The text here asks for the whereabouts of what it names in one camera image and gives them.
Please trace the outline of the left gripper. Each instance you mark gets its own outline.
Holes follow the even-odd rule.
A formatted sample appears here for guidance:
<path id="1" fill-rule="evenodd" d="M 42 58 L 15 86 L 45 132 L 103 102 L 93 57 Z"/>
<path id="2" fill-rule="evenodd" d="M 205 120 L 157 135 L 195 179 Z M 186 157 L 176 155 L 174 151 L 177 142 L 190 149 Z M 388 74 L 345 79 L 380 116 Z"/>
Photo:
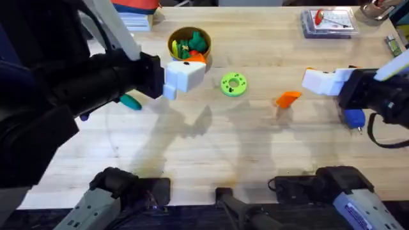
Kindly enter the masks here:
<path id="1" fill-rule="evenodd" d="M 202 83 L 205 72 L 206 59 L 197 54 L 168 63 L 164 82 L 159 56 L 142 52 L 137 61 L 127 61 L 81 77 L 75 84 L 75 115 L 89 114 L 111 101 L 118 101 L 133 89 L 152 99 L 163 95 L 175 100 L 177 91 L 187 93 Z"/>

